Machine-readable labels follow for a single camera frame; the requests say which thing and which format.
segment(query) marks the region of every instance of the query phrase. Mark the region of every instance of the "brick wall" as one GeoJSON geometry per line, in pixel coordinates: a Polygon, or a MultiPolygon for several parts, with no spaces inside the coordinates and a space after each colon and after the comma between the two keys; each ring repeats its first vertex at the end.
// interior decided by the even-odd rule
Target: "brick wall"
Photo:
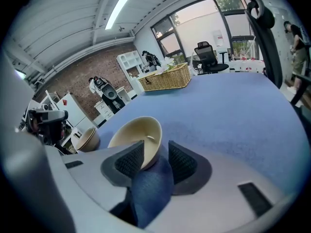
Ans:
{"type": "Polygon", "coordinates": [[[39,90],[34,100],[41,102],[46,95],[45,90],[49,92],[56,91],[60,98],[69,91],[77,98],[90,118],[94,120],[99,115],[94,105],[101,98],[96,93],[91,93],[88,79],[101,76],[108,79],[115,89],[124,86],[127,92],[133,90],[116,58],[122,53],[135,50],[135,46],[128,43],[88,55],[56,74],[39,90]]]}

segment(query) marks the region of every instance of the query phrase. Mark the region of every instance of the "ceiling light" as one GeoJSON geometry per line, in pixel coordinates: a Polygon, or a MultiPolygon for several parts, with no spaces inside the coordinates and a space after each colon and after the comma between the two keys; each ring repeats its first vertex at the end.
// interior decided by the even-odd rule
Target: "ceiling light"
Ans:
{"type": "Polygon", "coordinates": [[[24,73],[24,72],[22,72],[22,71],[20,71],[20,70],[16,70],[16,69],[15,69],[15,72],[16,72],[16,74],[17,74],[18,76],[21,77],[22,80],[26,77],[26,73],[24,73]]]}
{"type": "Polygon", "coordinates": [[[116,7],[113,9],[113,12],[111,13],[111,16],[107,22],[106,25],[106,30],[107,29],[111,29],[112,25],[114,24],[115,20],[117,19],[121,9],[123,8],[123,6],[126,4],[128,0],[119,0],[116,7]]]}

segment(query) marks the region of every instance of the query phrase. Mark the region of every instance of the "beige bowl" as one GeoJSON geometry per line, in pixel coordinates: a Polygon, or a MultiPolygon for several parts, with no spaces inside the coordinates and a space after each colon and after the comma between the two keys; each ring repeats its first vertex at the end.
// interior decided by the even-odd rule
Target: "beige bowl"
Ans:
{"type": "Polygon", "coordinates": [[[100,143],[100,138],[95,128],[89,128],[84,134],[80,137],[79,142],[76,147],[77,150],[82,152],[91,152],[94,151],[100,143]]]}
{"type": "Polygon", "coordinates": [[[141,169],[151,167],[158,159],[162,140],[162,128],[158,120],[150,116],[135,118],[123,125],[112,137],[109,148],[144,140],[144,162],[141,169]]]}

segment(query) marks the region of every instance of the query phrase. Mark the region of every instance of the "ceiling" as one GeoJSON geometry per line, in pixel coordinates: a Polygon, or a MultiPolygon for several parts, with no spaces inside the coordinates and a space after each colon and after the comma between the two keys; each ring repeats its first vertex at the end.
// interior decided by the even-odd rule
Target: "ceiling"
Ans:
{"type": "Polygon", "coordinates": [[[165,1],[129,0],[113,28],[105,30],[118,0],[30,0],[9,30],[11,51],[7,55],[26,78],[45,74],[92,45],[133,35],[131,30],[165,1]]]}

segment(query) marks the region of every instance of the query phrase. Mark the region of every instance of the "person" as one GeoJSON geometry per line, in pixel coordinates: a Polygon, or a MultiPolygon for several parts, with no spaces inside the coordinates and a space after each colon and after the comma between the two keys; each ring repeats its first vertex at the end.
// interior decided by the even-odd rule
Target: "person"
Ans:
{"type": "MultiPolygon", "coordinates": [[[[303,64],[307,59],[307,51],[305,48],[305,44],[302,40],[302,34],[299,29],[294,24],[291,24],[289,21],[284,22],[285,27],[285,33],[292,33],[294,36],[294,45],[291,49],[291,53],[294,54],[294,60],[293,60],[293,74],[301,74],[303,64]]],[[[301,83],[301,80],[297,77],[295,77],[294,85],[291,87],[287,87],[287,89],[292,92],[293,94],[296,94],[297,89],[299,88],[301,83]]]]}
{"type": "Polygon", "coordinates": [[[161,63],[155,55],[147,51],[143,51],[142,56],[145,56],[147,61],[147,65],[145,67],[149,67],[150,72],[156,71],[156,66],[161,66],[161,63]]]}
{"type": "MultiPolygon", "coordinates": [[[[93,94],[96,92],[104,100],[105,104],[107,104],[110,107],[113,114],[117,113],[121,108],[125,106],[125,103],[119,96],[117,96],[114,100],[107,98],[103,94],[103,92],[95,85],[94,81],[96,81],[97,79],[98,79],[97,76],[95,76],[94,78],[89,78],[88,82],[89,82],[90,91],[93,94]]],[[[106,80],[104,78],[100,78],[100,79],[102,79],[105,83],[108,83],[111,85],[111,87],[113,87],[109,80],[106,80]]]]}

